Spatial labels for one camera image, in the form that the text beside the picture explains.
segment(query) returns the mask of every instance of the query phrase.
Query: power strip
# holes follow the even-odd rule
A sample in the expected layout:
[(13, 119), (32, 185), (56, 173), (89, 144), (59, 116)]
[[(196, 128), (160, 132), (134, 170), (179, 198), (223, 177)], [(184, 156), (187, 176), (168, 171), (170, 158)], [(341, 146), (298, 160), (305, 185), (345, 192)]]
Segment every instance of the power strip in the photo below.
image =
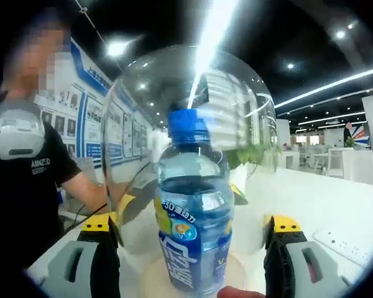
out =
[(366, 267), (373, 258), (373, 233), (356, 233), (355, 230), (348, 235), (345, 230), (329, 228), (316, 232), (312, 237), (359, 266)]

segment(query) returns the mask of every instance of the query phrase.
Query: window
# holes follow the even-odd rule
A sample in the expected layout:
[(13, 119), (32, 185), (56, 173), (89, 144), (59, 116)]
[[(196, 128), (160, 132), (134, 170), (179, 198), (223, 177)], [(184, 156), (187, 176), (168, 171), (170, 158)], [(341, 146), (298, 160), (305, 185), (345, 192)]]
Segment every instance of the window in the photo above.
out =
[(319, 145), (319, 135), (310, 136), (310, 145)]
[(306, 143), (306, 135), (297, 135), (296, 143)]

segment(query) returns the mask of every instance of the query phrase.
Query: plastic water bottle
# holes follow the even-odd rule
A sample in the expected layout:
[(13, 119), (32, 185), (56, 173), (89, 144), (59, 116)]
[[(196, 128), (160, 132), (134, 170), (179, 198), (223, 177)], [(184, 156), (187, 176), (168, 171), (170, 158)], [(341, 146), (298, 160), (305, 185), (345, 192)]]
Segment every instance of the plastic water bottle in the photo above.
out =
[(171, 113), (168, 129), (172, 145), (159, 159), (155, 199), (160, 244), (171, 283), (203, 297), (224, 282), (234, 212), (229, 165), (198, 110)]

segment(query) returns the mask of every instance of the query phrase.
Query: clear plastic dome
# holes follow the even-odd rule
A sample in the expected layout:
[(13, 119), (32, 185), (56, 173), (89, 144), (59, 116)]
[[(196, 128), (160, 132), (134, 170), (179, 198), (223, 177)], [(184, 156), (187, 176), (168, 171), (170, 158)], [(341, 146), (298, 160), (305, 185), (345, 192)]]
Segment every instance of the clear plastic dome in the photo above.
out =
[(264, 214), (245, 192), (254, 173), (277, 167), (274, 102), (246, 63), (226, 52), (202, 60), (200, 51), (173, 46), (145, 55), (123, 70), (106, 98), (102, 161), (122, 245), (122, 297), (185, 296), (170, 282), (155, 216), (158, 162), (172, 145), (168, 118), (181, 109), (206, 119), (210, 145), (229, 165), (235, 208), (225, 285), (245, 287), (262, 267), (246, 261), (264, 244)]

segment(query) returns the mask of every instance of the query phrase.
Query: bottle label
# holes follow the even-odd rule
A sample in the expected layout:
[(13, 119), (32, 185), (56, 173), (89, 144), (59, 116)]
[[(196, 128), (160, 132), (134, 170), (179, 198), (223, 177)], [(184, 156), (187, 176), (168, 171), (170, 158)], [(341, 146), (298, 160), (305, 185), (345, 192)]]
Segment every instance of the bottle label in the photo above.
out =
[(202, 246), (196, 219), (172, 202), (155, 199), (159, 240), (172, 284), (185, 292), (200, 292), (221, 284), (231, 243), (231, 220), (214, 247)]

